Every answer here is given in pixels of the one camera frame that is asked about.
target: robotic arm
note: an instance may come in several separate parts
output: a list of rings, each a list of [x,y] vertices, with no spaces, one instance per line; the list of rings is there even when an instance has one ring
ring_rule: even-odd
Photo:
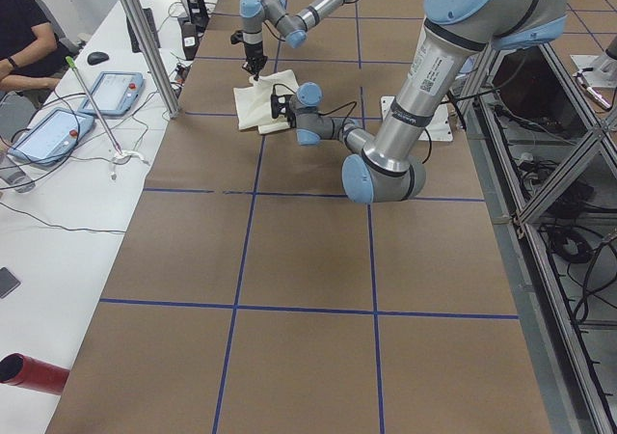
[[[352,201],[407,200],[425,181],[422,164],[410,155],[412,147],[467,58],[488,43],[495,50],[514,50],[556,39],[565,27],[566,4],[567,0],[425,0],[426,39],[374,137],[353,121],[320,115],[321,91],[315,84],[301,86],[282,109],[293,118],[301,145],[337,139],[351,150],[342,180]]]
[[[307,32],[339,7],[356,0],[315,0],[296,15],[290,16],[285,0],[241,0],[240,15],[243,28],[231,36],[231,43],[244,43],[246,62],[243,69],[258,80],[268,62],[263,53],[262,27],[270,21],[293,48],[302,45]]]

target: person's arm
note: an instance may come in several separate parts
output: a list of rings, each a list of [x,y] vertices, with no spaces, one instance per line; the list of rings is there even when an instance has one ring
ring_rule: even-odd
[[[41,60],[57,48],[56,36],[51,24],[45,22],[32,27],[36,39],[24,47],[21,51],[11,55],[11,59],[20,68],[32,65]],[[58,84],[57,79],[49,77],[26,77],[14,75],[14,65],[8,60],[0,60],[0,90],[33,90],[33,89],[53,89]]]

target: computer mouse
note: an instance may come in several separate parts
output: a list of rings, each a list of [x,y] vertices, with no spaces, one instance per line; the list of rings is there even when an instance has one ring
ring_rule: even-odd
[[[107,60],[109,60],[109,55],[102,51],[93,51],[86,59],[90,66],[98,65],[99,63]]]

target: black shirt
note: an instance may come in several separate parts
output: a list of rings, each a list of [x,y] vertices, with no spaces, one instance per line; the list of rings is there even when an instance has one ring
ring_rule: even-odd
[[[0,0],[0,60],[14,55],[35,41],[37,38],[31,28],[45,22],[49,20],[35,0]],[[12,74],[49,76],[67,63],[67,55],[67,48],[58,42],[56,51],[32,65],[15,69]]]

